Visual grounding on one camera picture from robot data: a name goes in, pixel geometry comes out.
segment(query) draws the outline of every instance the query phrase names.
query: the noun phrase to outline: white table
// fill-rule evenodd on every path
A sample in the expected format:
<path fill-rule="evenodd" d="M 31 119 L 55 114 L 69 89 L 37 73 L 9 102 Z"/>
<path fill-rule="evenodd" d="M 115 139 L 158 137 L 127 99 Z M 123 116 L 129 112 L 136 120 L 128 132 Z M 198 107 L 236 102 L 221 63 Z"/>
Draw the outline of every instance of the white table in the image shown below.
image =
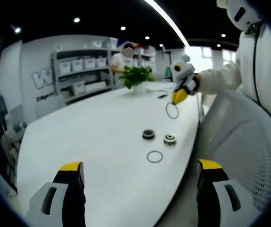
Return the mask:
<path fill-rule="evenodd" d="M 174 87 L 150 83 L 149 89 Z M 119 89 L 79 101 L 30 124 L 18 158 L 18 198 L 25 214 L 29 199 L 52 182 L 65 163 L 84 163 L 88 227 L 152 227 L 174 196 L 192 151 L 198 126 L 197 97 L 178 105 L 178 119 L 169 118 L 164 92 L 135 95 Z M 152 141 L 142 138 L 153 129 Z M 163 143 L 174 134 L 175 146 Z M 163 159 L 146 156 L 160 151 Z"/>

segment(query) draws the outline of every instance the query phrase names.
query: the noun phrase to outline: white shirt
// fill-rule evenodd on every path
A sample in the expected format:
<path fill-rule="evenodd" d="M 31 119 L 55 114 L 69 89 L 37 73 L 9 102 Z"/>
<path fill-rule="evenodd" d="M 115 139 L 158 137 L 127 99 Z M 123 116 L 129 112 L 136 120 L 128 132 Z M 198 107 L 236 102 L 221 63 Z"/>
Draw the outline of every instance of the white shirt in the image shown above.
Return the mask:
<path fill-rule="evenodd" d="M 218 85 L 240 90 L 257 101 L 253 81 L 254 35 L 241 33 L 236 63 L 231 62 L 220 70 L 200 72 L 200 92 L 214 94 Z M 256 46 L 256 87 L 261 105 L 271 114 L 271 29 L 261 27 Z"/>
<path fill-rule="evenodd" d="M 127 58 L 125 57 L 121 52 L 115 53 L 112 56 L 111 65 L 116 66 L 119 70 L 124 70 L 124 67 L 127 65 L 129 67 L 133 66 L 133 58 Z M 115 83 L 118 88 L 121 88 L 124 86 L 123 80 L 118 79 L 122 74 L 121 73 L 115 73 Z"/>

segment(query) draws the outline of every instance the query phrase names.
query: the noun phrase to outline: white mesh chair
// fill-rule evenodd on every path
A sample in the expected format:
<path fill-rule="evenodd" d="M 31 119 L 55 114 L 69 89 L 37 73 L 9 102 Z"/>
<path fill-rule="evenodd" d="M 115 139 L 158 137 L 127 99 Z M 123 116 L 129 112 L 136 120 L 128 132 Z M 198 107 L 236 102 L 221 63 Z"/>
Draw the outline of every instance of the white mesh chair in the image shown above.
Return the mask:
<path fill-rule="evenodd" d="M 40 119 L 48 114 L 51 114 L 66 106 L 62 95 L 51 96 L 46 100 L 38 102 L 35 106 L 35 112 L 37 119 Z"/>
<path fill-rule="evenodd" d="M 271 200 L 271 117 L 243 94 L 221 90 L 199 126 L 196 151 L 218 162 L 262 211 Z"/>

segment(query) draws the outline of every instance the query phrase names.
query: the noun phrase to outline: green plant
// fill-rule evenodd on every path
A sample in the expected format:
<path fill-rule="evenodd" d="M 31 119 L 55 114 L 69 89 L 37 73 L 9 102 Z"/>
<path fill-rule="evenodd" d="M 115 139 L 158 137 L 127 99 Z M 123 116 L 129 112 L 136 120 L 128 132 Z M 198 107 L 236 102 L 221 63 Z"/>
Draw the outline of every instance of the green plant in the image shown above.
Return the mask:
<path fill-rule="evenodd" d="M 124 67 L 124 73 L 119 79 L 124 80 L 124 86 L 131 89 L 145 81 L 155 81 L 155 78 L 150 74 L 151 69 L 145 67 Z"/>

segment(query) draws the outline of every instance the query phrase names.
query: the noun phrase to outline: floor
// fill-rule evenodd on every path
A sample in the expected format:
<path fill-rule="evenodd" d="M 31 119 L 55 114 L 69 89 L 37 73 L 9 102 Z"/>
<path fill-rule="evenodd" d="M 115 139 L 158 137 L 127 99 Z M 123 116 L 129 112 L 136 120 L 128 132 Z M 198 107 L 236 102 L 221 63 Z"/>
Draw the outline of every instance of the floor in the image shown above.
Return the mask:
<path fill-rule="evenodd" d="M 203 99 L 203 109 L 206 114 L 211 107 L 215 95 L 206 95 Z M 197 180 L 196 174 L 198 153 L 192 153 L 187 166 L 185 175 L 181 180 L 180 186 L 172 199 L 169 207 L 164 215 L 160 218 L 155 227 L 197 227 L 198 226 L 198 212 L 197 212 Z M 21 209 L 18 202 L 18 196 L 10 197 L 10 204 L 12 208 L 21 214 Z"/>

